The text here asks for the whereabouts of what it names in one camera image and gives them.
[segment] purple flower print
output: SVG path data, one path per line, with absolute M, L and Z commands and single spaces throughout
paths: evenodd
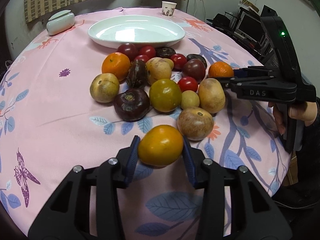
M 59 77 L 66 77 L 70 74 L 70 69 L 66 68 L 65 70 L 62 70 L 59 74 Z
M 15 177 L 17 180 L 17 183 L 21 187 L 22 195 L 24 197 L 24 202 L 26 204 L 26 207 L 29 205 L 29 188 L 27 185 L 27 180 L 30 179 L 36 184 L 40 184 L 40 182 L 30 173 L 30 171 L 27 170 L 27 168 L 24 166 L 23 157 L 19 152 L 17 152 L 17 161 L 18 166 L 14 168 L 15 171 Z

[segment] silver screw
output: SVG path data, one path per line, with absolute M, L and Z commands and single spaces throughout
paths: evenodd
M 240 166 L 239 167 L 239 171 L 243 172 L 243 173 L 246 173 L 248 171 L 248 168 L 246 166 Z
M 206 158 L 206 159 L 203 160 L 203 164 L 204 164 L 204 165 L 208 165 L 208 166 L 209 166 L 209 165 L 211 165 L 212 163 L 213 163 L 213 160 L 211 160 L 211 159 Z
M 118 163 L 118 160 L 116 158 L 111 158 L 108 160 L 108 163 L 111 165 L 116 165 Z
M 82 167 L 80 165 L 74 166 L 72 169 L 75 173 L 78 173 L 82 170 Z

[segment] plate rim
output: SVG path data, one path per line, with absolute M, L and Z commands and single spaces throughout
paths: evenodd
M 113 41 L 113 40 L 105 40 L 105 39 L 101 39 L 101 38 L 97 38 L 97 37 L 94 37 L 92 35 L 90 35 L 90 30 L 93 26 L 95 26 L 96 24 L 98 24 L 99 22 L 102 22 L 104 20 L 107 20 L 107 19 L 112 19 L 112 18 L 116 18 L 116 17 L 123 17 L 123 16 L 143 16 L 143 17 L 153 17 L 153 18 L 159 18 L 159 19 L 163 19 L 161 17 L 157 17 L 157 16 L 152 16 L 152 15 L 139 15 L 139 14 L 128 14 L 128 15 L 117 15 L 117 16 L 113 16 L 113 17 L 110 17 L 110 18 L 105 18 L 103 20 L 100 20 L 96 23 L 94 23 L 93 25 L 90 26 L 90 28 L 88 29 L 87 33 L 89 35 L 90 38 L 92 38 L 93 40 L 98 40 L 98 41 L 106 41 L 106 42 L 118 42 L 118 43 L 121 43 L 121 42 L 127 42 L 127 43 L 139 43 L 139 44 L 150 44 L 150 43 L 168 43 L 168 42 L 173 42 L 173 41 L 180 41 L 182 40 L 185 36 L 186 36 L 186 31 L 178 24 L 176 24 L 175 22 L 172 22 L 170 20 L 167 20 L 167 19 L 163 19 L 165 21 L 168 21 L 168 22 L 171 22 L 175 25 L 177 25 L 182 31 L 183 31 L 183 37 L 179 37 L 179 38 L 175 38 L 174 40 L 166 40 L 166 41 Z

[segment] person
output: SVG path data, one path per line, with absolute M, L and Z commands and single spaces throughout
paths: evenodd
M 305 102 L 292 105 L 288 114 L 292 119 L 303 120 L 305 129 L 302 149 L 296 152 L 298 182 L 281 186 L 272 199 L 290 224 L 293 235 L 295 230 L 306 223 L 320 200 L 320 99 L 315 103 Z M 274 103 L 273 116 L 280 134 L 285 133 L 283 115 Z

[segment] floral tablecloth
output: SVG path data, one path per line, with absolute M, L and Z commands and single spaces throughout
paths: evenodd
M 128 147 L 134 135 L 143 138 L 160 124 L 176 126 L 180 109 L 169 114 L 151 111 L 141 121 L 129 123 L 116 115 L 111 104 L 98 104 L 90 96 L 92 80 L 115 50 L 90 40 L 88 28 L 102 19 L 130 14 L 164 17 L 159 8 L 117 8 L 77 16 L 76 24 L 62 34 L 38 35 L 0 84 L 0 199 L 25 234 L 73 166 L 99 166 Z M 164 18 L 186 31 L 173 46 L 177 53 L 202 54 L 208 64 L 225 61 L 233 68 L 260 65 L 232 39 L 186 13 L 175 10 L 174 17 Z M 173 80 L 180 78 L 180 73 L 173 73 Z M 126 89 L 122 83 L 120 91 Z M 277 138 L 271 109 L 266 103 L 239 100 L 231 92 L 226 97 L 212 133 L 192 146 L 222 166 L 248 166 L 272 195 L 286 174 L 290 155 Z M 181 159 L 163 169 L 138 163 L 133 183 L 118 191 L 126 239 L 193 240 L 202 194 L 192 189 Z M 231 213 L 226 196 L 227 234 Z

